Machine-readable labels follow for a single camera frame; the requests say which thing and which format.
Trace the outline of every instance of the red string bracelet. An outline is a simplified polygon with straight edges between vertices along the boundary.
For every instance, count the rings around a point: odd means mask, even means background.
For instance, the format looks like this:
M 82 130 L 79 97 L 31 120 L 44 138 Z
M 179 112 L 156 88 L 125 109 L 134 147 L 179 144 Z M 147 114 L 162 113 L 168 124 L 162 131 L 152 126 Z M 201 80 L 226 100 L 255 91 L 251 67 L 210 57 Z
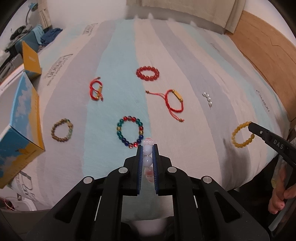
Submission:
M 90 84 L 89 84 L 89 95 L 91 96 L 91 98 L 93 100 L 99 100 L 101 99 L 101 101 L 103 101 L 103 95 L 102 95 L 102 88 L 103 88 L 103 84 L 101 81 L 98 81 L 101 77 L 97 77 L 97 78 L 94 78 Z M 100 86 L 99 86 L 99 89 L 96 90 L 94 87 L 93 87 L 93 84 L 94 83 L 98 83 Z
M 170 107 L 169 103 L 168 103 L 168 93 L 172 92 L 176 97 L 177 99 L 181 102 L 181 109 L 180 110 L 176 110 L 172 107 Z M 183 122 L 184 119 L 181 119 L 179 118 L 178 116 L 176 116 L 173 112 L 175 113 L 181 113 L 183 110 L 184 110 L 184 105 L 183 105 L 183 99 L 182 99 L 182 96 L 175 90 L 168 90 L 166 92 L 166 94 L 163 94 L 163 93 L 151 93 L 149 91 L 146 91 L 147 94 L 151 94 L 151 95 L 159 95 L 161 98 L 163 98 L 165 100 L 165 105 L 166 107 L 168 108 L 168 111 L 170 112 L 171 116 L 174 117 L 176 120 L 180 121 L 180 122 Z
M 153 76 L 143 75 L 142 71 L 144 71 L 144 70 L 150 70 L 150 71 L 154 72 L 154 75 Z M 143 67 L 140 67 L 137 69 L 136 75 L 142 80 L 154 81 L 154 80 L 157 80 L 157 78 L 159 77 L 159 71 L 158 71 L 158 69 L 156 69 L 154 67 L 143 66 Z

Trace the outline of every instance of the wooden panel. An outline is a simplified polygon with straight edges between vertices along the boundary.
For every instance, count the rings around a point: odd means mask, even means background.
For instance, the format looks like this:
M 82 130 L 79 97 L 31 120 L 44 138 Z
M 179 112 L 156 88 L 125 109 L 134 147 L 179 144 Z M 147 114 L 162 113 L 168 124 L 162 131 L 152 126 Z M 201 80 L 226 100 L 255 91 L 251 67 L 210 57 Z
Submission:
M 273 26 L 243 11 L 234 34 L 227 35 L 296 118 L 296 47 Z

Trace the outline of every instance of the light blue towel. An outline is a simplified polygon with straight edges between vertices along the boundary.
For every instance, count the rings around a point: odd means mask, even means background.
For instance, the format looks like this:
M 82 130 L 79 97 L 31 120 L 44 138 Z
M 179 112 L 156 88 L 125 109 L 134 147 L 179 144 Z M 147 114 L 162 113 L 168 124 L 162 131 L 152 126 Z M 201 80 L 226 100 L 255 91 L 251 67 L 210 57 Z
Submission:
M 42 37 L 43 34 L 44 34 L 41 24 L 38 24 L 36 27 L 34 27 L 34 28 L 32 29 L 32 31 L 34 32 L 34 34 L 35 34 L 35 36 L 36 36 L 37 42 L 38 42 L 39 44 L 41 44 L 41 37 Z

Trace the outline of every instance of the human hand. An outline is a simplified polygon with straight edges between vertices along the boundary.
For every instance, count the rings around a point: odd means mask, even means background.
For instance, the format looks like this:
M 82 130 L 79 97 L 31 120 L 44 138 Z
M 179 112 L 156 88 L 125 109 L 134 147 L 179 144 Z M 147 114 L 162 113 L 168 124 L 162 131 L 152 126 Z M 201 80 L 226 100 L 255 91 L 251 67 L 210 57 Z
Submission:
M 296 197 L 296 184 L 285 189 L 284 183 L 286 179 L 286 167 L 282 167 L 279 171 L 279 177 L 276 182 L 276 188 L 272 191 L 272 197 L 269 200 L 268 211 L 277 214 L 285 207 L 284 199 Z

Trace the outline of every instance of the mattress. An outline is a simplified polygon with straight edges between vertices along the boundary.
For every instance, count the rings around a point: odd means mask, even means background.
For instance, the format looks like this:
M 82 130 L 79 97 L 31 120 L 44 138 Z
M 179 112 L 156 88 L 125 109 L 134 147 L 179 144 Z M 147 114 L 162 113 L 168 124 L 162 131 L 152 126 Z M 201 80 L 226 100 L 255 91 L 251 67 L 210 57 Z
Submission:
M 135 116 L 144 138 L 189 176 L 209 175 L 230 190 L 250 181 L 276 152 L 256 137 L 245 148 L 231 143 L 233 130 L 246 121 L 287 137 L 289 121 L 278 96 L 228 36 L 164 20 L 110 20 L 64 29 L 40 55 L 43 69 L 36 86 L 46 151 L 11 183 L 19 194 L 48 207 L 55 205 L 85 176 L 101 178 L 136 154 L 117 137 L 117 122 Z M 136 76 L 141 66 L 160 72 L 155 81 Z M 89 96 L 90 81 L 100 76 L 104 101 Z M 175 120 L 165 101 L 145 91 L 177 90 L 184 100 Z M 202 95 L 212 99 L 209 107 Z M 173 94 L 170 105 L 180 108 Z M 62 118 L 74 127 L 65 143 L 51 137 Z M 138 136 L 132 122 L 124 125 L 129 141 Z M 244 128 L 237 141 L 250 137 Z M 143 172 L 138 197 L 124 197 L 122 220 L 173 215 L 171 196 L 158 197 Z

